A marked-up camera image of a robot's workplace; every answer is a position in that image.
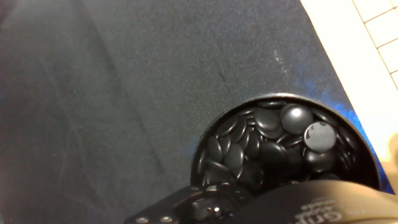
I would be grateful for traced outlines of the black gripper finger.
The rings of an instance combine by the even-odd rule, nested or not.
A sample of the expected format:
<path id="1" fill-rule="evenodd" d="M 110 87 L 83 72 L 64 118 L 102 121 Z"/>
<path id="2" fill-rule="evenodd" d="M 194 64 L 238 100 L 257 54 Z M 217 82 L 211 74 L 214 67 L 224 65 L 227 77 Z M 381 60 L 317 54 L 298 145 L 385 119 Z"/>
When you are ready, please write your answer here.
<path id="1" fill-rule="evenodd" d="M 222 223 L 251 200 L 249 191 L 237 185 L 184 187 L 126 218 L 124 224 Z"/>

